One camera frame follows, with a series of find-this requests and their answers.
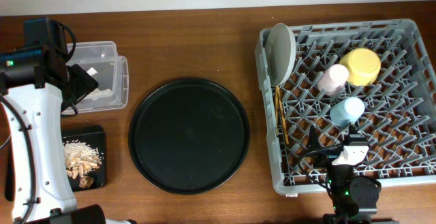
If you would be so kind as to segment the pink cup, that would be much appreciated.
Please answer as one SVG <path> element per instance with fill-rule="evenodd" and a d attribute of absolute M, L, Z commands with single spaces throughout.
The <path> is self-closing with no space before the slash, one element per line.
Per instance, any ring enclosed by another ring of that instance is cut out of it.
<path fill-rule="evenodd" d="M 330 66 L 317 84 L 317 88 L 325 90 L 326 95 L 336 95 L 347 82 L 349 71 L 346 66 L 334 64 Z"/>

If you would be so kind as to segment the wooden chopstick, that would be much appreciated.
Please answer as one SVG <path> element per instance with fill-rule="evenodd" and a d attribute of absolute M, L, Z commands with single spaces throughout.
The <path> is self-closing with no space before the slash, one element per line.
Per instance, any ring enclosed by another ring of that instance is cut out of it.
<path fill-rule="evenodd" d="M 275 105 L 275 131 L 276 135 L 279 133 L 278 125 L 279 125 L 279 86 L 275 86 L 274 91 L 274 105 Z"/>
<path fill-rule="evenodd" d="M 280 116 L 280 120 L 281 120 L 284 141 L 285 141 L 286 145 L 289 145 L 289 138 L 287 135 L 287 127 L 286 127 L 286 121 L 285 121 L 285 113 L 284 113 L 284 109 L 283 109 L 283 103 L 281 100 L 281 92 L 280 92 L 279 86 L 275 87 L 275 91 L 276 91 L 275 96 L 276 96 L 277 105 L 278 105 L 278 109 L 279 109 L 279 116 Z"/>

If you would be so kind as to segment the white napkin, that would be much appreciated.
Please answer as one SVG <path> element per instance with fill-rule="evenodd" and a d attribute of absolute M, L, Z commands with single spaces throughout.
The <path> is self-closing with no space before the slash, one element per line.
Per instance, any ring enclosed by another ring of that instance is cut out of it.
<path fill-rule="evenodd" d="M 98 74 L 97 70 L 94 69 L 93 67 L 88 69 L 87 73 L 90 76 L 94 76 L 94 75 Z M 109 97 L 109 96 L 111 96 L 111 94 L 112 94 L 112 90 L 111 89 L 104 89 L 104 90 L 95 89 L 94 91 L 89 93 L 85 97 L 85 99 L 92 99 L 93 101 L 95 101 L 96 99 L 100 99 L 100 98 L 104 98 L 104 97 Z"/>

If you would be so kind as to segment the blue cup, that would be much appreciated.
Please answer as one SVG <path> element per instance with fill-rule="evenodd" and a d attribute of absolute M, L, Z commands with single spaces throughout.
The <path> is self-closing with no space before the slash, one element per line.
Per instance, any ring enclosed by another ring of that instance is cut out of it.
<path fill-rule="evenodd" d="M 348 97 L 330 109 L 331 121 L 340 128 L 355 123 L 365 110 L 364 102 L 357 97 Z"/>

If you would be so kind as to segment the yellow bowl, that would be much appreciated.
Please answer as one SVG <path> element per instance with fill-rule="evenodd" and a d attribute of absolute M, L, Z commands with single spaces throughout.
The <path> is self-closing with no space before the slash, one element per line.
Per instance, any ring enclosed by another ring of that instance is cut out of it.
<path fill-rule="evenodd" d="M 368 86 L 377 79 L 381 69 L 378 55 L 367 48 L 357 48 L 339 61 L 349 72 L 347 82 L 354 86 Z"/>

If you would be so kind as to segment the grey plate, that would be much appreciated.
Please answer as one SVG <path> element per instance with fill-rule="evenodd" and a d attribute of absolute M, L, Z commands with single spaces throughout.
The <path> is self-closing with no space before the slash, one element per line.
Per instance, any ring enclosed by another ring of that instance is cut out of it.
<path fill-rule="evenodd" d="M 272 86 L 279 86 L 290 77 L 296 59 L 296 40 L 292 30 L 283 23 L 271 30 L 265 45 L 268 74 Z"/>

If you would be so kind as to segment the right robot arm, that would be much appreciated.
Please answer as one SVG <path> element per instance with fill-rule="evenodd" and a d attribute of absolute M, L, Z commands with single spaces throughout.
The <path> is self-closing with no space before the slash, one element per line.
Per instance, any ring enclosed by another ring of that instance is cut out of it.
<path fill-rule="evenodd" d="M 349 126 L 342 143 L 327 147 L 320 144 L 315 127 L 310 126 L 303 157 L 313 157 L 316 168 L 326 169 L 325 183 L 316 183 L 325 188 L 334 209 L 332 214 L 323 215 L 323 223 L 372 223 L 382 184 L 354 173 L 355 166 L 364 161 L 368 151 L 369 143 L 353 126 Z"/>

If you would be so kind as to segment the food scraps pile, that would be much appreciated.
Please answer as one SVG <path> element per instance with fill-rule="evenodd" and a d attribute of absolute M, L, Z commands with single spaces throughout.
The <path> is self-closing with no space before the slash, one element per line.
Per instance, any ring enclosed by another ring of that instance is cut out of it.
<path fill-rule="evenodd" d="M 69 178 L 78 180 L 79 189 L 90 189 L 97 177 L 92 176 L 102 167 L 103 157 L 98 148 L 80 140 L 68 140 L 63 145 L 65 168 Z"/>

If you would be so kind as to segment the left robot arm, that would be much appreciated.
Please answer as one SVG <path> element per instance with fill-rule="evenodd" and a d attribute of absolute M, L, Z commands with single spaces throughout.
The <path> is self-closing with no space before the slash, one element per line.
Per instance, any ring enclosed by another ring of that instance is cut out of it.
<path fill-rule="evenodd" d="M 111 223 L 102 208 L 77 206 L 61 136 L 63 92 L 81 96 L 98 83 L 70 54 L 47 45 L 1 55 L 1 103 L 10 127 L 15 172 L 14 223 Z"/>

